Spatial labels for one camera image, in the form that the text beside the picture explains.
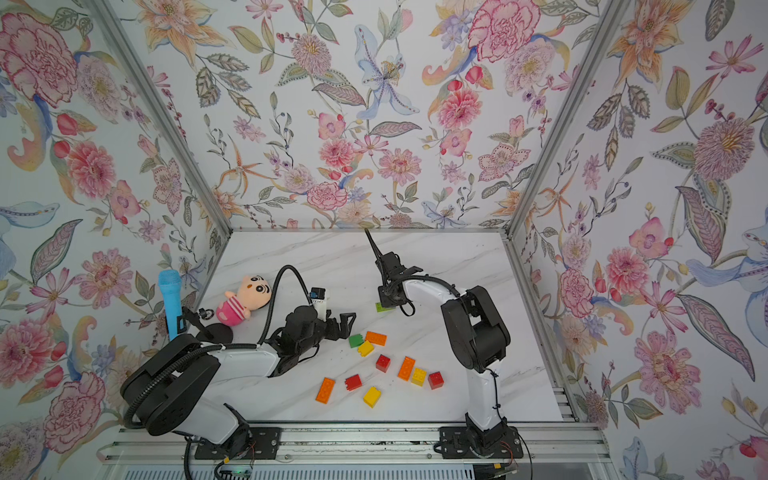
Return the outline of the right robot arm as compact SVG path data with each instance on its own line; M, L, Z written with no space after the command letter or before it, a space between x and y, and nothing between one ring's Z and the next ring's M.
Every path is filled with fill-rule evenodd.
M483 435L503 428L497 366L511 336L490 293L482 286L460 289L419 267L406 267L398 254L383 253L370 231L365 235L381 277L382 307L397 307L408 317L416 313L418 301L440 307L451 351L467 372L467 427Z

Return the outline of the orange tall long brick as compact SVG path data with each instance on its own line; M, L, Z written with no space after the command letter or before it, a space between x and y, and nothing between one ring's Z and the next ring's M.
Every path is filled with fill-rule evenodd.
M397 377L404 381L409 381L414 367L415 367L415 360L411 357L406 356L403 359L403 362L400 366Z

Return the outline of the red long brick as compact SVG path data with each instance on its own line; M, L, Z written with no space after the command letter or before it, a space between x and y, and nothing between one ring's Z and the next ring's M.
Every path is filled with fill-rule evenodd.
M345 379L345 387L348 391L354 391L363 386L361 377L358 374L352 375Z

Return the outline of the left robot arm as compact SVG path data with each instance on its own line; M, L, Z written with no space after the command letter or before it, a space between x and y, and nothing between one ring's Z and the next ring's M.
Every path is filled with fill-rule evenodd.
M243 443L247 422L227 402L206 393L213 382L246 377L277 378L298 366L304 354L327 341L346 340L354 312L324 320L308 305L297 307L263 344L204 343L181 334L136 370L120 388L127 404L124 425L152 436L187 434L213 445Z

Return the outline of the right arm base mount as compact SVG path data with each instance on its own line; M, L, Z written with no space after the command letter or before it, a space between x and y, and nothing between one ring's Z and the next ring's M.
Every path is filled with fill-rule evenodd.
M433 451L448 460L517 460L525 456L522 440L515 427L504 423L487 431L470 426L443 426L438 430Z

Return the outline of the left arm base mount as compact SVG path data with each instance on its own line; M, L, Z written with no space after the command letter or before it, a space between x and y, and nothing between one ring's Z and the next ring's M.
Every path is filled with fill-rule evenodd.
M195 460L275 460L280 446L280 427L239 428L220 445L203 441L195 449Z

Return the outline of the lime green long brick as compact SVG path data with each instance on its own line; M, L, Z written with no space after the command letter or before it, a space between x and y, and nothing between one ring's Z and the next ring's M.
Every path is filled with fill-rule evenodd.
M393 307L384 307L380 302L376 304L376 311L379 313L393 310Z

